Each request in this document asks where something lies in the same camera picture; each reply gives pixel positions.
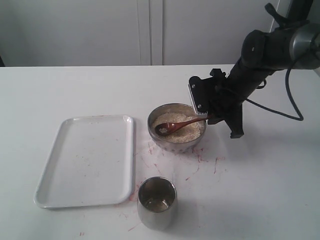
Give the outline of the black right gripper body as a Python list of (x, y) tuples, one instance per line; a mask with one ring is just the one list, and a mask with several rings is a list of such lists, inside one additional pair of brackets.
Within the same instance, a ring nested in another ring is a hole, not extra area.
[(207, 123), (215, 125), (225, 122), (226, 113), (233, 107), (242, 105), (243, 99), (226, 86), (226, 73), (220, 68), (213, 68), (209, 75), (209, 78), (203, 80), (208, 98), (208, 116), (211, 116)]

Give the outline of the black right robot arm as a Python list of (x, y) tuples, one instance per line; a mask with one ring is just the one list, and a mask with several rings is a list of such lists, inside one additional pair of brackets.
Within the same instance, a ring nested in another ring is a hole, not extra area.
[(285, 89), (296, 116), (291, 116), (255, 103), (255, 106), (286, 118), (303, 121), (290, 87), (291, 70), (315, 70), (320, 66), (320, 25), (309, 20), (290, 20), (277, 13), (271, 3), (265, 10), (277, 22), (271, 32), (253, 30), (243, 41), (241, 56), (229, 74), (219, 68), (210, 77), (192, 76), (188, 81), (192, 108), (197, 117), (209, 125), (224, 121), (232, 139), (243, 131), (243, 102), (257, 89), (266, 85), (268, 76), (285, 70)]

